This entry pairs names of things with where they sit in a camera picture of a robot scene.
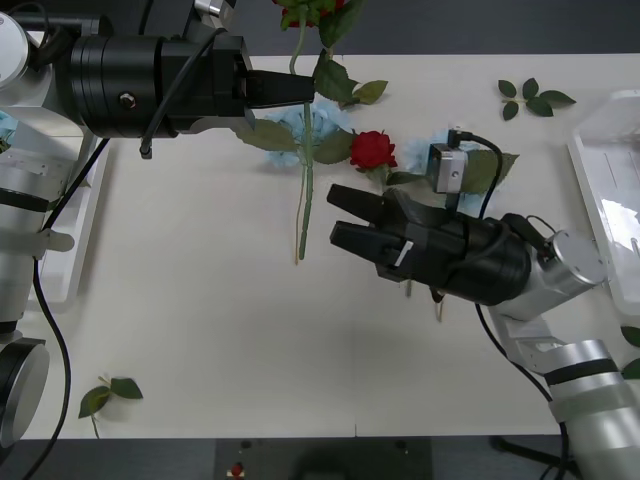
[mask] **white tray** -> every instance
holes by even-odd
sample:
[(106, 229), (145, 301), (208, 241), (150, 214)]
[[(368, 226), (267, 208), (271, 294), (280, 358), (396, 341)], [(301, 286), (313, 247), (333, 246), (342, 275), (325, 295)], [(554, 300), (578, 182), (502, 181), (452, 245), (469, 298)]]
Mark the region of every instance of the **white tray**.
[(640, 90), (614, 93), (574, 129), (569, 151), (614, 303), (640, 315)]
[[(88, 186), (82, 186), (76, 191), (54, 226), (56, 232), (67, 233), (73, 237), (75, 240), (73, 249), (69, 252), (47, 251), (40, 262), (42, 289), (47, 297), (49, 308), (54, 313), (64, 313), (68, 310), (78, 293), (82, 265), (108, 155), (109, 145), (105, 147), (89, 172), (86, 180)], [(40, 311), (33, 288), (29, 294), (27, 310)]]

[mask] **green leaf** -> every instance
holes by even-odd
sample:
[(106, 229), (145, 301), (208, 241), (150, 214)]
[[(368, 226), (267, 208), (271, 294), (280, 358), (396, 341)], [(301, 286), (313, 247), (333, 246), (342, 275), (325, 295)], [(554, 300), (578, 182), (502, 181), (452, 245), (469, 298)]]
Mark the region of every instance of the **green leaf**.
[(326, 50), (320, 54), (313, 77), (316, 80), (316, 92), (323, 97), (335, 102), (352, 101), (353, 89), (358, 82), (349, 78), (346, 68), (330, 60)]
[(518, 114), (518, 110), (520, 110), (520, 105), (517, 102), (507, 102), (502, 110), (502, 118), (504, 118), (505, 122), (508, 122)]
[(525, 100), (531, 100), (540, 91), (540, 86), (535, 78), (530, 78), (522, 86), (522, 96)]
[(498, 80), (498, 88), (500, 89), (500, 93), (508, 98), (514, 98), (518, 93), (516, 86), (508, 80)]
[(546, 100), (552, 108), (566, 107), (573, 105), (576, 101), (569, 95), (566, 95), (558, 90), (547, 90), (540, 94), (540, 98)]
[(533, 97), (527, 102), (527, 108), (539, 117), (553, 117), (553, 109), (549, 102), (540, 97)]
[(426, 176), (418, 175), (416, 173), (393, 172), (389, 177), (387, 177), (387, 185), (391, 187), (393, 185), (404, 185), (406, 183), (419, 182), (426, 179)]
[(247, 145), (270, 152), (296, 152), (298, 150), (289, 129), (271, 120), (256, 120), (255, 130), (236, 133), (236, 136)]
[(350, 0), (337, 12), (327, 15), (320, 21), (320, 40), (331, 48), (342, 39), (356, 23), (365, 0)]
[(622, 376), (626, 380), (640, 380), (640, 358), (624, 367), (624, 370), (622, 370)]
[(634, 347), (640, 348), (640, 328), (622, 327), (624, 339)]
[(351, 145), (355, 137), (342, 129), (333, 132), (316, 148), (313, 159), (324, 165), (344, 162), (351, 157)]
[[(496, 174), (498, 158), (491, 150), (472, 150), (468, 154), (469, 160), (462, 178), (461, 191), (464, 193), (485, 193), (489, 190)], [(505, 179), (519, 156), (510, 153), (503, 155), (502, 173), (498, 183)]]
[(143, 398), (138, 384), (132, 378), (112, 378), (111, 393), (129, 400), (140, 400)]
[(389, 82), (386, 80), (375, 80), (373, 82), (365, 83), (358, 90), (353, 92), (354, 98), (358, 100), (358, 103), (364, 103), (365, 105), (373, 105), (387, 89)]
[(80, 402), (78, 418), (90, 417), (102, 410), (102, 407), (109, 401), (109, 394), (109, 387), (105, 386), (89, 390)]
[(376, 168), (365, 168), (364, 170), (364, 174), (372, 182), (387, 185), (387, 180), (389, 178), (389, 175), (391, 175), (391, 167), (386, 163), (383, 165), (379, 165)]

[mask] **white table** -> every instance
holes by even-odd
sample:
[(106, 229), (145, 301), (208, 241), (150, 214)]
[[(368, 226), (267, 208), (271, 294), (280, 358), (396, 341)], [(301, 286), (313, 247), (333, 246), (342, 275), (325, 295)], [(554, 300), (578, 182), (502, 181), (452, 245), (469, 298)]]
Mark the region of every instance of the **white table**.
[[(539, 214), (591, 234), (565, 147), (570, 125), (609, 92), (640, 84), (640, 56), (345, 57), (352, 78), (390, 81), (382, 103), (353, 114), (359, 131), (386, 130), (402, 148), (452, 124), (521, 154), (491, 213)], [(286, 71), (287, 58), (256, 58)], [(310, 73), (303, 58), (299, 71)], [(498, 79), (578, 100), (556, 118), (500, 118)], [(78, 420), (101, 374), (137, 379), (145, 399), (100, 414), (112, 438), (319, 437), (555, 433), (544, 400), (494, 350), (471, 304), (448, 299), (444, 323), (428, 290), (411, 299), (372, 265), (329, 244), (334, 182), (373, 188), (352, 167), (318, 166), (308, 259), (293, 265), (299, 171), (277, 171), (230, 131), (115, 143), (80, 298), (59, 323), (73, 364), (65, 438), (91, 438)], [(602, 338), (619, 362), (637, 355), (604, 288), (547, 316), (565, 340)], [(40, 315), (52, 366), (27, 434), (49, 437), (62, 369)]]

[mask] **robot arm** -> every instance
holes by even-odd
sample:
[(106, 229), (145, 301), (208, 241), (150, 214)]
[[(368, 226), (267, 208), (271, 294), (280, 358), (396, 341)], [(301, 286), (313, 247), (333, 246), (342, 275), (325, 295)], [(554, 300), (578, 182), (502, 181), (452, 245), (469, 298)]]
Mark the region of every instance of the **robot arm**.
[[(219, 30), (212, 38), (235, 3), (196, 0), (185, 35), (171, 39), (113, 36), (99, 16), (0, 13), (0, 109), (20, 121), (0, 155), (0, 463), (26, 432), (49, 368), (44, 342), (16, 329), (34, 258), (73, 247), (43, 224), (96, 136), (142, 137), (172, 86), (152, 137), (250, 129), (253, 109), (313, 101), (312, 78), (254, 70), (242, 37)], [(45, 30), (41, 43), (34, 31)]]
[(545, 239), (519, 215), (498, 221), (457, 213), (465, 155), (451, 144), (432, 148), (428, 174), (449, 197), (447, 209), (398, 190), (380, 197), (334, 185), (328, 201), (369, 225), (338, 222), (331, 242), (375, 263), (383, 278), (488, 306), (508, 359), (544, 377), (584, 477), (638, 478), (640, 406), (631, 387), (602, 341), (567, 345), (541, 317), (605, 282), (604, 262), (577, 233)]

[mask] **black cable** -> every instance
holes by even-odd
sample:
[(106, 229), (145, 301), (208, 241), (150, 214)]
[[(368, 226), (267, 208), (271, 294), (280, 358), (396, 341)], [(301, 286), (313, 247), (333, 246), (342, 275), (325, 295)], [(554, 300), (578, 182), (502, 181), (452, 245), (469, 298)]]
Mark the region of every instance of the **black cable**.
[[(60, 212), (62, 212), (64, 207), (69, 203), (69, 200), (71, 199), (71, 197), (73, 197), (73, 194), (76, 192), (76, 190), (78, 190), (84, 179), (87, 177), (87, 174), (95, 165), (98, 157), (100, 157), (100, 154), (108, 143), (108, 138), (102, 140), (98, 147), (91, 154), (85, 166), (82, 167), (82, 170), (80, 170), (78, 176), (71, 183), (71, 186), (67, 189), (55, 208), (51, 211), (51, 215), (49, 215), (49, 218), (42, 227), (43, 230), (53, 227), (53, 224), (60, 216)], [(60, 435), (60, 431), (62, 430), (64, 422), (67, 418), (67, 412), (69, 410), (69, 398), (71, 395), (71, 360), (69, 359), (69, 350), (67, 349), (67, 344), (64, 341), (62, 332), (60, 331), (60, 328), (58, 327), (58, 324), (56, 323), (56, 320), (51, 313), (51, 309), (47, 304), (47, 299), (45, 298), (44, 292), (42, 291), (42, 284), (40, 282), (40, 262), (35, 258), (33, 262), (33, 288), (36, 292), (36, 297), (38, 299), (38, 303), (40, 304), (40, 308), (42, 309), (42, 313), (47, 319), (47, 323), (49, 323), (49, 326), (51, 327), (51, 330), (56, 337), (56, 341), (58, 342), (58, 346), (60, 347), (60, 352), (62, 353), (62, 363), (64, 367), (64, 396), (62, 399), (62, 410), (60, 411), (60, 418), (58, 419), (56, 429), (54, 430), (53, 435), (49, 440), (49, 443), (47, 443), (44, 451), (40, 454), (36, 462), (23, 477), (23, 480), (29, 480), (31, 477), (33, 477), (33, 475), (35, 475), (35, 473), (47, 459), (49, 453), (51, 453), (51, 450), (58, 441), (58, 436)]]
[(553, 233), (557, 233), (556, 229), (553, 228), (549, 222), (547, 222), (544, 218), (539, 217), (538, 215), (527, 215), (527, 220), (530, 220), (532, 218), (535, 218), (536, 220), (538, 220), (540, 223), (542, 223), (545, 227), (547, 227), (549, 230), (551, 230)]
[(91, 168), (93, 168), (96, 161), (98, 160), (98, 157), (100, 156), (100, 154), (104, 150), (104, 147), (106, 147), (108, 143), (109, 143), (109, 139), (105, 138), (98, 144), (96, 149), (93, 151), (93, 153), (89, 157), (89, 160), (87, 160), (87, 163), (84, 165), (84, 167), (82, 167), (82, 170), (80, 170), (80, 173), (78, 173), (78, 176), (71, 183), (71, 185), (69, 186), (65, 194), (62, 196), (60, 201), (56, 204), (55, 208), (51, 211), (51, 215), (49, 215), (49, 218), (47, 218), (47, 221), (44, 222), (44, 226), (42, 227), (43, 230), (53, 227), (53, 224), (60, 216), (60, 213), (62, 212), (62, 210), (64, 210), (64, 207), (67, 206), (67, 204), (69, 203), (69, 200), (71, 200), (71, 197), (76, 192), (76, 190), (78, 190), (80, 185), (82, 185), (82, 182), (87, 177), (87, 175), (89, 174), (89, 171), (91, 170)]
[(482, 202), (482, 207), (480, 207), (480, 215), (478, 218), (482, 220), (484, 218), (484, 214), (487, 212), (487, 207), (489, 206), (489, 201), (493, 196), (493, 192), (495, 192), (496, 187), (498, 186), (498, 182), (500, 181), (500, 177), (502, 176), (502, 169), (504, 167), (504, 157), (502, 156), (502, 150), (500, 150), (497, 145), (491, 143), (489, 140), (486, 140), (482, 137), (478, 137), (477, 135), (469, 135), (465, 140), (469, 140), (471, 142), (479, 143), (480, 145), (484, 145), (493, 153), (496, 154), (496, 158), (498, 160), (498, 166), (496, 167), (496, 174), (491, 181), (491, 186), (489, 186), (489, 190), (487, 190), (487, 194), (484, 197), (484, 201)]
[(209, 48), (211, 45), (213, 45), (213, 42), (215, 42), (216, 37), (221, 33), (225, 33), (225, 32), (226, 30), (224, 28), (218, 28), (211, 35), (209, 35), (205, 39), (205, 41), (200, 44), (200, 47), (198, 48), (198, 50), (194, 52), (187, 59), (187, 61), (184, 63), (184, 65), (178, 72), (178, 75), (176, 75), (176, 78), (171, 83), (171, 86), (169, 87), (167, 94), (164, 96), (162, 103), (160, 103), (160, 106), (156, 110), (156, 113), (153, 115), (151, 122), (149, 122), (149, 126), (147, 127), (147, 130), (144, 132), (144, 135), (142, 136), (142, 141), (140, 143), (140, 155), (142, 155), (143, 158), (151, 158), (151, 143), (153, 142), (153, 136), (158, 130), (158, 127), (160, 126), (162, 119), (167, 114), (167, 110), (169, 109), (169, 106), (173, 101), (173, 97), (178, 92), (178, 89), (182, 86), (182, 83), (184, 82), (185, 78), (187, 78), (187, 75), (191, 73), (194, 66), (196, 65), (196, 62), (202, 56), (205, 50)]
[[(496, 350), (498, 350), (500, 354), (504, 358), (506, 358), (511, 365), (516, 367), (518, 371), (522, 373), (522, 375), (524, 375), (527, 378), (527, 380), (529, 380), (533, 384), (533, 386), (538, 389), (540, 394), (545, 398), (547, 402), (553, 401), (553, 398), (551, 397), (549, 392), (547, 392), (547, 390), (531, 374), (531, 372), (529, 372), (529, 370), (524, 368), (522, 365), (518, 365), (517, 363), (514, 363), (511, 360), (509, 360), (509, 357), (507, 356), (507, 352), (502, 347), (502, 345), (500, 345), (500, 342), (498, 342), (498, 339), (495, 337), (495, 335), (489, 328), (489, 325), (487, 324), (487, 321), (484, 318), (484, 314), (482, 313), (482, 307), (477, 303), (476, 303), (476, 312), (478, 313), (478, 318), (480, 318), (480, 323), (482, 324), (482, 328), (484, 329), (485, 333), (489, 337), (489, 340), (491, 340), (491, 343), (493, 343), (493, 345), (496, 347)], [(565, 426), (564, 423), (560, 424), (560, 437), (562, 440), (562, 452), (560, 454), (560, 466), (558, 468), (558, 473), (556, 474), (555, 480), (562, 480), (564, 478), (564, 475), (567, 470), (567, 465), (569, 464), (569, 434), (567, 433), (567, 427)]]
[[(482, 220), (487, 211), (487, 207), (489, 206), (489, 201), (491, 200), (491, 196), (493, 195), (493, 192), (495, 191), (498, 185), (498, 182), (500, 181), (500, 177), (502, 175), (502, 169), (504, 165), (504, 159), (503, 159), (502, 151), (495, 144), (491, 143), (489, 140), (486, 140), (482, 137), (478, 137), (472, 133), (467, 133), (467, 132), (464, 132), (462, 136), (463, 136), (463, 140), (465, 141), (472, 141), (475, 143), (479, 143), (480, 145), (484, 145), (485, 147), (489, 148), (491, 151), (493, 151), (496, 154), (496, 157), (498, 160), (498, 164), (496, 166), (496, 173), (493, 177), (493, 180), (491, 181), (491, 186), (489, 187), (489, 190), (487, 191), (487, 194), (484, 197), (484, 201), (482, 202), (482, 207), (480, 208), (480, 214), (478, 215), (478, 218)], [(500, 342), (498, 342), (496, 337), (493, 335), (493, 332), (487, 325), (487, 321), (485, 320), (484, 315), (482, 314), (482, 308), (478, 303), (476, 303), (476, 312), (478, 313), (478, 318), (480, 318), (480, 323), (482, 324), (482, 328), (484, 329), (485, 333), (487, 334), (487, 336), (489, 337), (493, 345), (496, 347), (496, 349), (500, 352), (500, 354), (504, 358), (509, 360), (509, 357), (507, 356), (507, 352), (502, 347), (502, 345), (500, 345)], [(547, 402), (553, 401), (553, 398), (551, 397), (549, 392), (547, 392), (547, 390), (531, 374), (531, 372), (529, 372), (523, 366), (518, 365), (517, 363), (511, 362), (511, 360), (509, 360), (509, 363), (511, 363), (514, 367), (516, 367), (518, 371), (522, 373), (527, 378), (527, 380), (529, 380), (538, 389), (538, 391), (542, 394), (542, 396), (545, 398)], [(569, 463), (569, 435), (567, 433), (567, 428), (563, 423), (560, 424), (560, 436), (562, 438), (562, 453), (560, 456), (560, 467), (558, 469), (558, 473), (555, 477), (555, 480), (562, 480), (564, 478), (567, 465)]]
[(153, 0), (147, 0), (142, 10), (142, 18), (140, 19), (140, 25), (138, 26), (138, 35), (144, 35), (144, 31), (147, 28), (147, 21), (149, 20), (149, 13), (151, 13), (151, 7), (153, 6)]
[(40, 308), (42, 309), (42, 313), (44, 314), (51, 330), (53, 330), (53, 334), (56, 337), (56, 341), (58, 342), (58, 346), (60, 347), (60, 352), (62, 353), (62, 363), (64, 366), (64, 396), (62, 399), (62, 410), (60, 411), (60, 419), (58, 420), (58, 425), (56, 425), (56, 429), (53, 432), (53, 436), (47, 443), (44, 451), (38, 457), (38, 460), (32, 465), (26, 475), (23, 477), (23, 480), (29, 480), (35, 473), (38, 471), (40, 466), (44, 463), (44, 461), (51, 453), (54, 445), (58, 440), (58, 436), (60, 435), (60, 431), (62, 430), (62, 426), (64, 425), (64, 421), (67, 418), (67, 411), (69, 410), (69, 398), (71, 396), (71, 360), (69, 359), (69, 350), (67, 349), (67, 344), (64, 341), (64, 337), (62, 336), (62, 332), (60, 328), (58, 328), (58, 324), (56, 323), (55, 318), (53, 318), (53, 314), (49, 309), (49, 305), (47, 304), (47, 299), (44, 296), (44, 292), (42, 291), (42, 285), (40, 283), (40, 262), (36, 259), (33, 261), (33, 288), (36, 291), (36, 297), (38, 298), (38, 303), (40, 304)]
[(14, 13), (18, 12), (19, 10), (24, 10), (27, 7), (32, 7), (32, 8), (35, 8), (37, 10), (40, 10), (40, 13), (42, 14), (42, 18), (43, 18), (43, 21), (44, 21), (44, 35), (42, 36), (42, 42), (40, 42), (40, 47), (42, 47), (49, 40), (49, 30), (51, 29), (51, 27), (49, 25), (49, 14), (47, 13), (47, 9), (44, 8), (44, 5), (42, 5), (40, 2), (19, 3), (15, 7), (11, 8), (10, 10), (8, 10), (7, 11), (7, 15), (13, 15)]

